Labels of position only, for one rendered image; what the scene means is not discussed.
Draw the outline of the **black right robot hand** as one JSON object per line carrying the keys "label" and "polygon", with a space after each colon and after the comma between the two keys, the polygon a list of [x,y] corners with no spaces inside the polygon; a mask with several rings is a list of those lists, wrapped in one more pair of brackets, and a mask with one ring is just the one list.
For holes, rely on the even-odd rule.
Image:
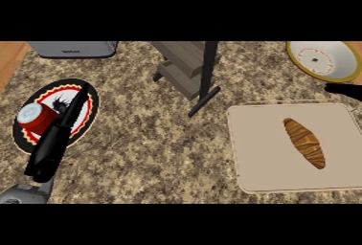
{"label": "black right robot hand", "polygon": [[346,83],[329,83],[326,85],[329,93],[342,94],[348,97],[362,101],[362,85]]}

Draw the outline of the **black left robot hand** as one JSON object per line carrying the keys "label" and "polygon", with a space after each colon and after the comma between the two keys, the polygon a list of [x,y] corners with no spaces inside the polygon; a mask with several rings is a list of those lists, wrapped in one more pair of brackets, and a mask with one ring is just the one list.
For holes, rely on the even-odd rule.
{"label": "black left robot hand", "polygon": [[35,147],[24,174],[32,176],[38,183],[48,182],[57,173],[70,142],[72,128],[88,101],[88,89],[89,83],[86,82],[61,118],[51,123]]}

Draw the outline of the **brown croissant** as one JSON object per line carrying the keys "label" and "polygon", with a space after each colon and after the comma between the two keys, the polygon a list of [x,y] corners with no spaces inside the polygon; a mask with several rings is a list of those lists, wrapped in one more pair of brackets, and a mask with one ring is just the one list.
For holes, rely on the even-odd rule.
{"label": "brown croissant", "polygon": [[283,124],[290,141],[301,154],[318,169],[324,169],[327,160],[320,140],[312,131],[292,118],[286,118]]}

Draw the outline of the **beige square tray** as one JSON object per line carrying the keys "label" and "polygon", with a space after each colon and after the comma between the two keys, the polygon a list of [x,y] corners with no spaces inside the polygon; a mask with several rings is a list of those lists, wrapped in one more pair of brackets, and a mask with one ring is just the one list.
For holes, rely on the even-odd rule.
{"label": "beige square tray", "polygon": [[[295,147],[283,121],[298,121],[317,136],[326,168]],[[341,103],[240,105],[228,126],[244,192],[362,189],[362,128]]]}

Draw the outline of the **wooden tiered basket stand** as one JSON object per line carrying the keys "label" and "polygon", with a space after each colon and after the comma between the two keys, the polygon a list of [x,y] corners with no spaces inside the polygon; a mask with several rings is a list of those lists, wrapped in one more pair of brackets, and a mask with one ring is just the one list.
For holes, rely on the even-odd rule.
{"label": "wooden tiered basket stand", "polygon": [[221,87],[213,88],[213,72],[219,63],[218,41],[153,41],[151,45],[165,57],[159,64],[153,80],[166,78],[184,96],[199,102],[188,117],[193,117],[215,95]]}

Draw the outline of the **red white can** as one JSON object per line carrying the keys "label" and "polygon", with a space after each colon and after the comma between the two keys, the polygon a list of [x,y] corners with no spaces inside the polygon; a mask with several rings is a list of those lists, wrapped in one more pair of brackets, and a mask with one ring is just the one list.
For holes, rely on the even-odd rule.
{"label": "red white can", "polygon": [[17,124],[42,135],[58,117],[58,113],[44,103],[29,103],[17,114]]}

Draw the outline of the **white bowl yellow rim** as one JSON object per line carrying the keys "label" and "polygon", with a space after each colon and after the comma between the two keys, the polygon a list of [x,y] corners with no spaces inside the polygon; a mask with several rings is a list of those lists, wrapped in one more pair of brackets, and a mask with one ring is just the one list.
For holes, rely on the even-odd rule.
{"label": "white bowl yellow rim", "polygon": [[362,56],[345,41],[287,41],[292,61],[312,77],[351,82],[362,75]]}

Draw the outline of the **black red round plate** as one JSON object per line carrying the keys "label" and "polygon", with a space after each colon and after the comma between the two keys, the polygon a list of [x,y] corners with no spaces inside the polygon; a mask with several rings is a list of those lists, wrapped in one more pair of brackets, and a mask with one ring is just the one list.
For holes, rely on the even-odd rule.
{"label": "black red round plate", "polygon": [[[27,99],[27,104],[38,102],[44,103],[57,113],[72,104],[72,101],[83,88],[85,81],[78,78],[66,78],[48,84]],[[85,133],[92,127],[100,109],[100,95],[94,86],[88,87],[88,101],[83,104],[83,110],[72,129],[69,145],[73,145],[85,136]],[[30,154],[41,140],[41,135],[23,128],[17,120],[14,120],[14,140],[18,149]]]}

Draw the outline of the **grey appliance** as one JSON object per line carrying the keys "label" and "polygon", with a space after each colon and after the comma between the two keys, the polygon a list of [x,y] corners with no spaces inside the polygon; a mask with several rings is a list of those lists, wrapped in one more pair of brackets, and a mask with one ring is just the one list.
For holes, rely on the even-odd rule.
{"label": "grey appliance", "polygon": [[30,41],[44,58],[104,58],[116,55],[117,41]]}

